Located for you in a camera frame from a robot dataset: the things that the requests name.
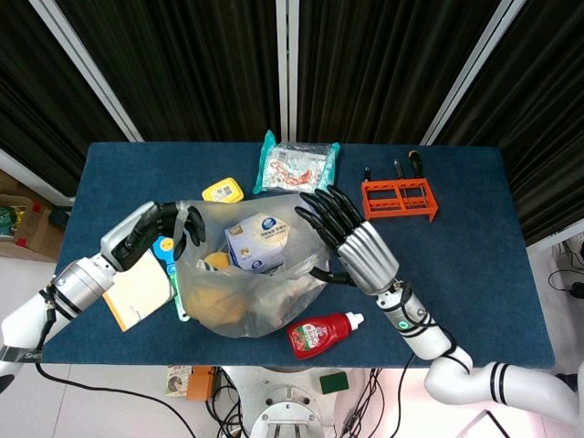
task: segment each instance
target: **red bottle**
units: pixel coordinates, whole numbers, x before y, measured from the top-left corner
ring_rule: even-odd
[[[353,312],[308,318],[288,327],[288,339],[297,358],[309,359],[345,339],[361,322],[363,315]]]

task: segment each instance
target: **robotic arm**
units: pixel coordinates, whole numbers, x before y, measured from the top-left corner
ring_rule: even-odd
[[[70,321],[91,306],[113,285],[117,272],[130,269],[152,246],[159,235],[172,237],[178,214],[176,203],[149,202],[126,217],[101,238],[100,253],[67,266],[38,294],[2,322],[4,346],[0,349],[0,392],[5,390],[23,363],[40,362],[38,342],[47,320],[47,310],[55,315],[51,339]],[[204,223],[194,207],[187,210],[185,228],[195,245],[204,242]],[[180,257],[186,235],[174,251]]]
[[[416,356],[433,360],[424,382],[430,395],[447,404],[492,400],[578,427],[578,436],[584,436],[578,395],[556,377],[501,362],[473,370],[470,356],[434,321],[411,285],[396,280],[399,265],[371,224],[345,193],[333,186],[328,191],[301,194],[318,215],[301,207],[297,213],[337,254],[354,283],[377,297],[378,307]],[[583,381],[584,363],[579,369]]]

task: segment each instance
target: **orange rack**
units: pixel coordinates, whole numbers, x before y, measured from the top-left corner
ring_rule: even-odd
[[[368,221],[381,217],[428,214],[431,222],[438,211],[438,204],[425,178],[364,181],[361,192],[363,211]],[[386,192],[390,197],[380,198],[380,192]]]

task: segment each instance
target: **plastic bag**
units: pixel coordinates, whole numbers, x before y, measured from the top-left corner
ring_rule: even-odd
[[[314,192],[335,182],[335,160],[340,145],[279,143],[266,133],[254,193],[268,190]]]
[[[294,211],[309,208],[297,194],[241,203],[182,203],[174,229],[183,235],[186,208],[194,205],[205,223],[205,242],[190,239],[176,262],[182,304],[191,318],[230,338],[257,338],[281,329],[297,317],[326,285],[309,274],[312,267],[328,270],[329,253],[317,233]],[[224,230],[257,213],[273,215],[289,226],[283,249],[285,262],[272,274],[254,274],[236,266],[219,271],[201,269],[200,260],[224,251]]]

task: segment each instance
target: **table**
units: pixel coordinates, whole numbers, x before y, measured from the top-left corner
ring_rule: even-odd
[[[203,188],[233,176],[251,196],[259,143],[95,143],[68,224],[57,271],[99,251],[99,239],[149,200],[200,199]],[[373,179],[395,177],[393,159],[411,175],[401,145],[343,144],[337,186],[360,204],[365,165]],[[533,368],[553,365],[525,244],[498,149],[423,147],[424,173],[439,205],[427,217],[373,224],[401,263],[399,278],[474,359]],[[316,367],[401,367],[410,351],[374,299],[350,287],[327,286],[300,316],[361,312],[365,322],[348,339],[300,362],[279,330],[260,339],[229,339],[196,321],[181,322],[171,302],[122,333],[101,299],[45,347],[46,362],[206,364]],[[416,360],[417,366],[427,362]]]

